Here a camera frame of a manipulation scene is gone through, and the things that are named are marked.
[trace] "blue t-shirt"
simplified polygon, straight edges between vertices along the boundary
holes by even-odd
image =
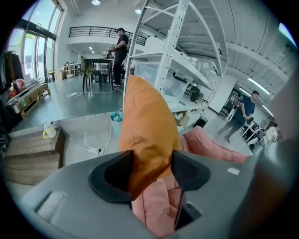
[[[242,103],[244,104],[246,116],[253,114],[255,104],[251,101],[250,97],[244,97]],[[245,119],[243,118],[243,113],[241,111],[241,106],[235,112],[233,119],[239,121],[241,124],[245,123]]]

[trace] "black pants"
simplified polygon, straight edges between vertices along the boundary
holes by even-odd
[[[231,130],[226,134],[226,138],[229,139],[234,132],[243,126],[237,119],[232,118],[220,131],[219,133],[224,132],[225,130],[231,128]]]
[[[115,57],[114,59],[114,83],[115,84],[121,84],[121,64],[124,61],[126,57]]]

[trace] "orange pillow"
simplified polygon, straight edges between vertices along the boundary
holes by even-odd
[[[135,200],[152,182],[171,174],[173,150],[180,150],[176,122],[160,93],[130,76],[126,88],[119,151],[132,150],[128,191]]]

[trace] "round ceiling light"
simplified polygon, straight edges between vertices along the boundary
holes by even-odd
[[[94,5],[100,5],[101,2],[99,0],[92,0],[92,4],[94,4]]]
[[[141,13],[141,9],[136,9],[135,13],[140,14]]]

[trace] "black t-shirt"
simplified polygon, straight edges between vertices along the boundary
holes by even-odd
[[[251,101],[250,97],[244,97],[242,100],[242,103],[244,104],[244,110],[246,116],[249,116],[250,114],[253,114],[255,104]],[[240,123],[244,124],[245,119],[243,118],[243,113],[241,110],[241,106],[237,109],[235,112],[233,119],[238,120]]]
[[[117,45],[119,43],[121,43],[121,41],[125,41],[125,43],[127,44],[128,40],[129,40],[128,36],[126,34],[122,34],[120,36],[120,38],[118,39],[118,41],[117,41]],[[116,49],[115,57],[126,58],[126,56],[127,56],[127,47],[126,47],[126,45],[123,45],[121,48]]]

